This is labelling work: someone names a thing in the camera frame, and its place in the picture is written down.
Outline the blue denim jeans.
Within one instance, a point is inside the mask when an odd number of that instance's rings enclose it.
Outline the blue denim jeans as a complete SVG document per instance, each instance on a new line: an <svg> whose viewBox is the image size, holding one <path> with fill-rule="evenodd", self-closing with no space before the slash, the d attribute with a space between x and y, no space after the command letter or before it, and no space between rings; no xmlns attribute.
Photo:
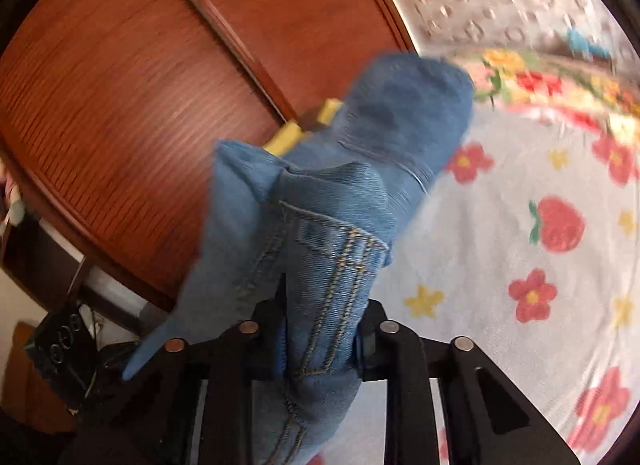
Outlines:
<svg viewBox="0 0 640 465"><path fill-rule="evenodd" d="M257 389L254 458L309 462L357 395L350 356L371 287L459 147L473 94L471 77L446 61L385 55L332 123L285 155L218 142L200 257L124 378L169 338L218 337L284 283L276 378Z"/></svg>

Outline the floral bed sheet mattress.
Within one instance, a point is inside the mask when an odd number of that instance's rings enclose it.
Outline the floral bed sheet mattress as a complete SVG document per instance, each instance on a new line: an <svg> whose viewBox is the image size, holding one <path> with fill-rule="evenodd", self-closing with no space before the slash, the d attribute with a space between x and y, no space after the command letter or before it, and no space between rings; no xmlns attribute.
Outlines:
<svg viewBox="0 0 640 465"><path fill-rule="evenodd" d="M371 295L479 344L582 463L637 463L639 87L533 51L451 61L470 128Z"/></svg>

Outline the black electronic device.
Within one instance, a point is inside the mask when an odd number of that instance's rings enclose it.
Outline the black electronic device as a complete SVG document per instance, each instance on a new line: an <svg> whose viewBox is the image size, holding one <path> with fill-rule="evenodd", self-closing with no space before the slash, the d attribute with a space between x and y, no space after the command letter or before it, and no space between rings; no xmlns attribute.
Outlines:
<svg viewBox="0 0 640 465"><path fill-rule="evenodd" d="M78 411L96 378L98 349L76 303L46 315L25 351L66 407Z"/></svg>

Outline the yellow Pikachu plush toy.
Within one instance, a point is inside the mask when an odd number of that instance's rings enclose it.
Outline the yellow Pikachu plush toy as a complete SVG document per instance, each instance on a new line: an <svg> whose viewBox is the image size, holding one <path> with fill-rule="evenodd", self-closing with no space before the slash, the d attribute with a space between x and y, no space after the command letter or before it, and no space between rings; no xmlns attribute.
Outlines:
<svg viewBox="0 0 640 465"><path fill-rule="evenodd" d="M285 155L300 141L329 127L342 105L341 100L326 99L321 106L307 111L297 121L286 122L262 148L272 155Z"/></svg>

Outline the brown wooden wardrobe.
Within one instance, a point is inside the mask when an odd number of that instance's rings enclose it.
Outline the brown wooden wardrobe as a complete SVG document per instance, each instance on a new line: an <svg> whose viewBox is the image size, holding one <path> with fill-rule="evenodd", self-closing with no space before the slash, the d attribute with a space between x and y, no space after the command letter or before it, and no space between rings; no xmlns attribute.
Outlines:
<svg viewBox="0 0 640 465"><path fill-rule="evenodd" d="M390 0L40 0L1 58L1 152L70 242L170 310L215 142L263 144L409 46Z"/></svg>

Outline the small blue toy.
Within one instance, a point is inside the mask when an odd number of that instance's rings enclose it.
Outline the small blue toy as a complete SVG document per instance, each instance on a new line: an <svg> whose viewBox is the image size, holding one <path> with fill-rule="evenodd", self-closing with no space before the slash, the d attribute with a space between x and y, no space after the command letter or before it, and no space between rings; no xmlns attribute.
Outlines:
<svg viewBox="0 0 640 465"><path fill-rule="evenodd" d="M604 47L590 42L582 33L579 33L576 29L569 29L566 33L566 43L572 54L578 54L585 58L611 58L610 52Z"/></svg>

